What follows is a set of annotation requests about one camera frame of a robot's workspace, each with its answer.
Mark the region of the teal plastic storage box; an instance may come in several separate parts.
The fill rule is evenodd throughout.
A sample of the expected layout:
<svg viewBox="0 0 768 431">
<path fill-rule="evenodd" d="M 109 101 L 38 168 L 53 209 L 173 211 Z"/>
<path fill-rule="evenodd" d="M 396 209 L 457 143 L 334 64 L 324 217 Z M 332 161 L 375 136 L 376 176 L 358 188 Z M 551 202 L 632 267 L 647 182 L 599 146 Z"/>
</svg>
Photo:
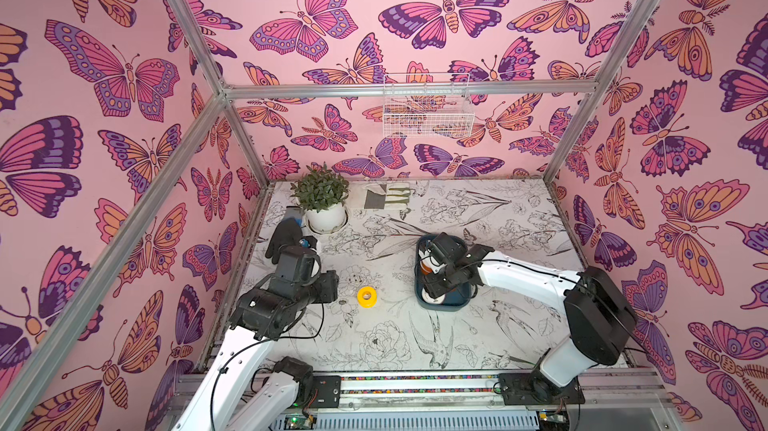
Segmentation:
<svg viewBox="0 0 768 431">
<path fill-rule="evenodd" d="M 454 287 L 446 294 L 443 294 L 442 296 L 445 297 L 445 300 L 441 305 L 429 305 L 422 299 L 422 290 L 426 290 L 424 287 L 424 278 L 428 275 L 421 274 L 419 263 L 425 261 L 432 268 L 433 260 L 429 257 L 429 245 L 434 238 L 436 238 L 436 235 L 434 234 L 425 235 L 417 242 L 416 264 L 414 265 L 415 294 L 419 305 L 427 310 L 455 312 L 466 306 L 471 299 L 476 296 L 476 287 L 473 284 L 463 283 Z"/>
</svg>

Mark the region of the orange tape roll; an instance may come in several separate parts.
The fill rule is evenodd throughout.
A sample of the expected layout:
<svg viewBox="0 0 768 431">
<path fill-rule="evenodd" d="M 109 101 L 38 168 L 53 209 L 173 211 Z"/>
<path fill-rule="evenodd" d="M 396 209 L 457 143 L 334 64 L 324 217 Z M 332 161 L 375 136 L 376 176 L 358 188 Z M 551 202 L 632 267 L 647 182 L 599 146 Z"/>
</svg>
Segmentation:
<svg viewBox="0 0 768 431">
<path fill-rule="evenodd" d="M 425 261 L 419 263 L 419 269 L 422 275 L 430 275 L 433 273 L 432 268 Z"/>
</svg>

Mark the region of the white tape roll front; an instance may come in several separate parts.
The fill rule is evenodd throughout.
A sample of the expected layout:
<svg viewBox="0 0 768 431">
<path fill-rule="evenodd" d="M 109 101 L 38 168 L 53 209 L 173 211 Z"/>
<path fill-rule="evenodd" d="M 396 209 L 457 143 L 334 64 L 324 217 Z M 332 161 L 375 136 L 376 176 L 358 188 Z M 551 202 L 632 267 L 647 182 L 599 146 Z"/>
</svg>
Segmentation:
<svg viewBox="0 0 768 431">
<path fill-rule="evenodd" d="M 430 296 L 426 290 L 422 290 L 422 299 L 425 303 L 429 305 L 441 305 L 444 302 L 445 297 L 439 296 L 437 298 L 434 298 Z"/>
</svg>

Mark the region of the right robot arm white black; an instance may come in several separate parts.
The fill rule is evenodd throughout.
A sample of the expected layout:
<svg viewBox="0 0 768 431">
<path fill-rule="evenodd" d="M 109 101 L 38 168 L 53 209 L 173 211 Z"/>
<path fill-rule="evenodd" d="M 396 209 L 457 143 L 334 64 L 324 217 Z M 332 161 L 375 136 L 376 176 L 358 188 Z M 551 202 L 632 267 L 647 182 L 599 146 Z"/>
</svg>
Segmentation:
<svg viewBox="0 0 768 431">
<path fill-rule="evenodd" d="M 532 372 L 557 389 L 596 365 L 615 364 L 637 326 L 637 314 L 627 298 L 600 268 L 547 268 L 491 246 L 467 246 L 446 233 L 419 241 L 416 276 L 432 300 L 463 285 L 489 286 L 531 298 L 564 317 L 568 336 L 548 350 Z"/>
</svg>

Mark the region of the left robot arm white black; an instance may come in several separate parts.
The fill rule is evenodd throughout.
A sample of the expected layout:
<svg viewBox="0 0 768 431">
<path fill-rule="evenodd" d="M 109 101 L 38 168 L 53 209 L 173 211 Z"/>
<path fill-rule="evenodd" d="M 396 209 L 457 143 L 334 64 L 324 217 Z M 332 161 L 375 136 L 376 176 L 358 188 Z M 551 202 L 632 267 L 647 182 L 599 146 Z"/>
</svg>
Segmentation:
<svg viewBox="0 0 768 431">
<path fill-rule="evenodd" d="M 283 248 L 275 271 L 238 298 L 213 364 L 172 428 L 270 430 L 284 412 L 305 408 L 316 395 L 313 367 L 291 357 L 274 364 L 245 403 L 241 399 L 276 344 L 303 339 L 291 332 L 307 308 L 338 298 L 338 283 L 315 249 Z"/>
</svg>

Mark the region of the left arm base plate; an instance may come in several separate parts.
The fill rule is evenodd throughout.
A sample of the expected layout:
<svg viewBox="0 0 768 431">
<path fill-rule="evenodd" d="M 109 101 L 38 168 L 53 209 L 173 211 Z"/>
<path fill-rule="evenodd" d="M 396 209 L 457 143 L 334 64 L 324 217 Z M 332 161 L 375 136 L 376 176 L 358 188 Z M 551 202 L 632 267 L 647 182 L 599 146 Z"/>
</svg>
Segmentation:
<svg viewBox="0 0 768 431">
<path fill-rule="evenodd" d="M 342 378 L 339 375 L 315 376 L 308 408 L 336 409 L 340 405 Z"/>
</svg>

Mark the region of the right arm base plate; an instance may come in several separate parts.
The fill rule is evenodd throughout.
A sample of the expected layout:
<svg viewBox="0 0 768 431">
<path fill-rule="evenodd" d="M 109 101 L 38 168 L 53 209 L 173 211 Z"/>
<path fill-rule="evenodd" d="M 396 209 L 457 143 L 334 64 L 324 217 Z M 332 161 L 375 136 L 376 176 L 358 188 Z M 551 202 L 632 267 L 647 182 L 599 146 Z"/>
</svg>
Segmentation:
<svg viewBox="0 0 768 431">
<path fill-rule="evenodd" d="M 507 406 L 559 406 L 586 403 L 577 378 L 558 387 L 538 372 L 498 375 L 500 394 Z"/>
</svg>

